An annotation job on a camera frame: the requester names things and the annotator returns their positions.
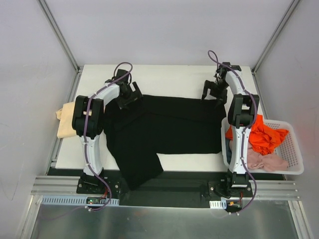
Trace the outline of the black t shirt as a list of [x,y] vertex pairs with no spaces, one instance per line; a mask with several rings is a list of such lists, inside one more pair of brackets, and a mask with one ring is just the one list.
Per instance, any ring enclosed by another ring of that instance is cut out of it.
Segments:
[[217,100],[144,95],[124,109],[109,102],[104,133],[122,177],[135,190],[163,172],[159,154],[219,153],[225,117]]

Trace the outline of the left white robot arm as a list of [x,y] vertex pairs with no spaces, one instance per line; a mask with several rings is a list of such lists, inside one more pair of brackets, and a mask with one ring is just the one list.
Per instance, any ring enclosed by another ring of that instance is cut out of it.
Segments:
[[72,128],[80,137],[85,159],[83,172],[92,176],[88,188],[95,194],[102,193],[105,181],[99,176],[103,171],[100,159],[99,140],[103,131],[105,106],[114,101],[119,109],[128,109],[129,104],[143,97],[136,82],[106,82],[101,89],[90,97],[79,95],[75,101]]

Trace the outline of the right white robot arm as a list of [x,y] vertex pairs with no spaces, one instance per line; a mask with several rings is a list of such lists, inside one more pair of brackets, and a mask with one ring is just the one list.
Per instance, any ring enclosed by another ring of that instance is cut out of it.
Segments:
[[207,95],[217,99],[217,104],[226,104],[227,89],[233,94],[232,102],[227,114],[228,124],[232,130],[232,158],[229,171],[236,174],[246,174],[248,171],[247,154],[251,128],[257,119],[259,96],[250,93],[241,79],[241,69],[227,70],[220,67],[216,70],[216,81],[204,82],[201,99]]

